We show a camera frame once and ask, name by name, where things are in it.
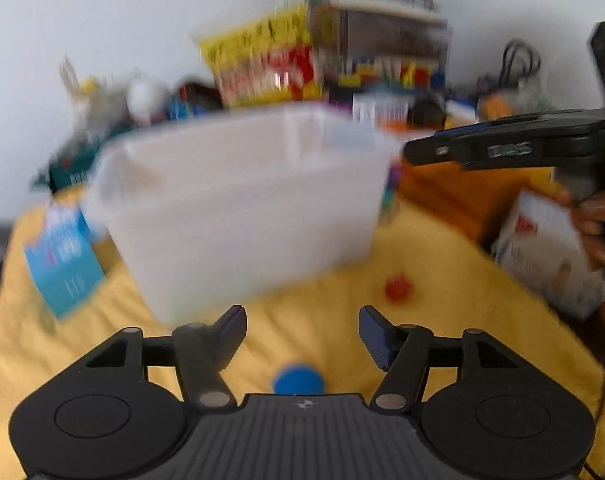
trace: green object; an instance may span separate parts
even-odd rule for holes
[[[119,124],[106,139],[101,142],[83,142],[76,144],[68,142],[60,151],[58,157],[49,166],[40,171],[32,187],[48,187],[52,193],[69,186],[82,184],[91,177],[91,169],[102,146],[108,140],[130,132],[130,124]]]

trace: red ball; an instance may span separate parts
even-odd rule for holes
[[[384,294],[391,303],[407,301],[413,294],[413,283],[403,273],[396,274],[387,280]]]

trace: white container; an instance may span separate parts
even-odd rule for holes
[[[178,324],[366,257],[392,155],[319,104],[172,123],[105,146],[83,211]]]

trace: yellow fabric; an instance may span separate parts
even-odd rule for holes
[[[20,400],[124,326],[140,326],[147,336],[169,332],[153,320],[108,244],[98,250],[108,271],[105,283],[67,320],[54,320],[32,285],[22,251],[38,235],[43,211],[18,221],[0,289],[0,480],[23,475],[7,433]],[[406,304],[389,304],[385,281],[399,272],[413,281],[415,291]],[[367,261],[245,302],[247,338],[223,373],[234,395],[269,392],[281,367],[308,362],[322,373],[328,392],[362,392],[369,398],[382,372],[358,337],[363,304],[374,304],[394,323],[424,325],[436,335],[460,336],[467,327],[487,330],[592,412],[597,408],[604,371],[577,337],[460,232],[410,205],[378,229]],[[433,371],[427,395],[454,379],[452,370]],[[178,394],[172,370],[152,368],[151,380]],[[589,464],[605,475],[605,409]]]

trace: white package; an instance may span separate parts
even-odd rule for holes
[[[556,310],[586,319],[605,301],[568,209],[524,191],[493,245],[495,262]]]
[[[366,257],[393,154],[319,104],[214,114],[107,144],[83,213],[178,324]]]

